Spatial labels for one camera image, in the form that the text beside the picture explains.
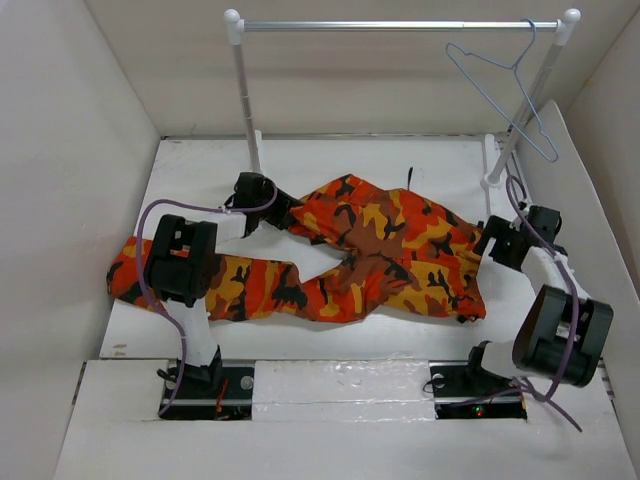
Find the orange camouflage trousers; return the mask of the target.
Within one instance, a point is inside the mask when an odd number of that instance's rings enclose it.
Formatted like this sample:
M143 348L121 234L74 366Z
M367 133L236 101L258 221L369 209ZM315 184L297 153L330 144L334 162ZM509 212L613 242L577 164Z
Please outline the orange camouflage trousers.
M383 190L353 174L298 200L286 231L344 252L342 261L303 281L291 262L218 254L205 296L210 319L282 312L350 323L381 305L461 321L485 317L477 284L481 256L474 253L480 227L414 192Z

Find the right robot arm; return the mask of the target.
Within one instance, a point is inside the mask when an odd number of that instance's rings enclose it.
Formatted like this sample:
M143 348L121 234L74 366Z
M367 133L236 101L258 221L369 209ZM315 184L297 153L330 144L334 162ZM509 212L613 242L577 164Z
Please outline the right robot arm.
M494 262L524 274L538 293L513 341L472 348L462 381L476 394L527 373L553 386L584 387L596 372L613 308L578 284L566 250L555 243L558 211L521 203L517 214L512 221L490 216L474 251L488 251Z

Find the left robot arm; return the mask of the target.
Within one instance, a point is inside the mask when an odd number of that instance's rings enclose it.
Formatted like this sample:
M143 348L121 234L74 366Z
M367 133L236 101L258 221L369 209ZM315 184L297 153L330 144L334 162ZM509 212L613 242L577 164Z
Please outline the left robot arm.
M219 344L214 340L205 308L205 296L222 257L216 246L244 238L268 221L284 229L289 210L300 201L279 189L260 173L242 172L231 196L220 207L188 205L169 199L152 202L143 212L136 234L136 273L144 298L178 330L181 357L164 377L175 384L172 394L190 390L201 396L216 394L223 383ZM189 221L163 215L146 257L142 233L151 210L158 205L206 212L210 220Z

